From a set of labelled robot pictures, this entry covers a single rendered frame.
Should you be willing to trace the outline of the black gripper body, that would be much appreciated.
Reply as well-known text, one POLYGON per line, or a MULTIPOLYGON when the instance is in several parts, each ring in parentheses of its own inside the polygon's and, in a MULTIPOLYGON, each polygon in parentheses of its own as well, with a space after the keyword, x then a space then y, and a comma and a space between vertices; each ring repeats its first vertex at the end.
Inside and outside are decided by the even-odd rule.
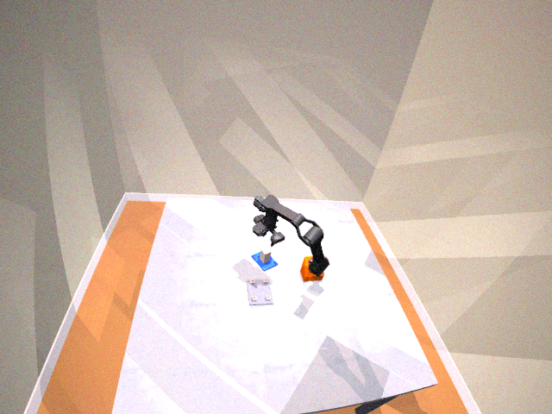
POLYGON ((278 218, 275 221, 269 221, 265 218, 265 216, 263 214, 261 214, 261 215, 258 215, 258 216, 254 217, 254 223, 255 224, 258 223, 261 219, 263 220, 264 224, 266 224, 266 223, 268 224, 268 227, 269 227, 268 231, 270 231, 272 233, 270 239, 274 244, 278 244, 278 243, 283 242, 285 240, 285 236, 281 232, 277 232, 275 230, 277 228, 276 222, 279 221, 278 218))

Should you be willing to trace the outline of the blue board with square handle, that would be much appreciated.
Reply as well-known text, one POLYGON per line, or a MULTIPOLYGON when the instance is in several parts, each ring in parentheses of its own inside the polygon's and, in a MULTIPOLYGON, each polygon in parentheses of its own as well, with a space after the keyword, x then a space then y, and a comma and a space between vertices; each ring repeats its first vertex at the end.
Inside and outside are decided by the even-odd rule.
POLYGON ((265 247, 261 249, 259 253, 257 252, 255 254, 251 254, 251 257, 259 265, 263 272, 278 265, 278 263, 271 256, 271 252, 272 251, 268 247, 265 247))

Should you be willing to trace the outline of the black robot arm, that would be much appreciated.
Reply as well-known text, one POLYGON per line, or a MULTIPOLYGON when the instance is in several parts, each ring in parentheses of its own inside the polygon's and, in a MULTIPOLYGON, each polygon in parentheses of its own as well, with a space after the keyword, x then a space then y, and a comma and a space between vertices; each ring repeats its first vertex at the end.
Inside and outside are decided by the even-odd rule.
MULTIPOLYGON (((308 260, 308 270, 310 273, 320 277, 329 266, 329 259, 323 255, 321 241, 323 239, 323 230, 321 227, 310 219, 307 219, 303 214, 297 213, 284 205, 280 204, 274 195, 269 195, 266 198, 256 196, 253 205, 261 212, 265 212, 265 218, 269 221, 275 221, 278 216, 291 223, 296 229, 298 238, 311 249, 311 259, 308 260), (299 226, 303 223, 311 223, 313 227, 304 235, 301 235, 299 226)), ((253 233, 258 237, 264 237, 268 230, 268 224, 264 224, 261 219, 252 227, 253 233)))

